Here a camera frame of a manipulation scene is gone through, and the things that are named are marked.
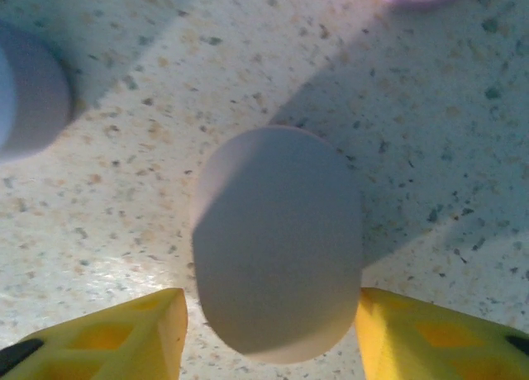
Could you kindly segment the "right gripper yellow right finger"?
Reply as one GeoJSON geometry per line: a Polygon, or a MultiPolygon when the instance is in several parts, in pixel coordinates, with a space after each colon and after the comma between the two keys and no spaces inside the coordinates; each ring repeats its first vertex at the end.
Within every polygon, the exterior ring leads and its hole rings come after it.
{"type": "Polygon", "coordinates": [[[529,380],[529,334],[364,287],[355,330],[366,380],[529,380]]]}

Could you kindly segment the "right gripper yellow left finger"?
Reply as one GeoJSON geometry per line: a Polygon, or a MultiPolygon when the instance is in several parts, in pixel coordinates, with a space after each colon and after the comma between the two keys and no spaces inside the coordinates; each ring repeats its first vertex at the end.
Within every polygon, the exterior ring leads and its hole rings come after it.
{"type": "Polygon", "coordinates": [[[167,288],[0,349],[0,380],[179,380],[187,327],[183,289],[167,288]]]}

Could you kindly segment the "pink earbud charging case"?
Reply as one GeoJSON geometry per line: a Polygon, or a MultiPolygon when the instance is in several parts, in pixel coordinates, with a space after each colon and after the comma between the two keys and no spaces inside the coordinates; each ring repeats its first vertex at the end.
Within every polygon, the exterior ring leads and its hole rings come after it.
{"type": "Polygon", "coordinates": [[[221,145],[190,202],[203,314],[249,359],[292,364],[351,328],[362,269],[361,196],[324,140],[264,126],[221,145]]]}

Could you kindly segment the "white earbud charging case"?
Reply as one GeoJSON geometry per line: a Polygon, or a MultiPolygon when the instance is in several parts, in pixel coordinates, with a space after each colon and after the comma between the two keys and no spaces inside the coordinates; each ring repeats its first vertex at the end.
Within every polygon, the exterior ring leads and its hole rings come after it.
{"type": "Polygon", "coordinates": [[[71,108],[64,70],[45,43],[0,20],[0,164],[45,150],[71,108]]]}

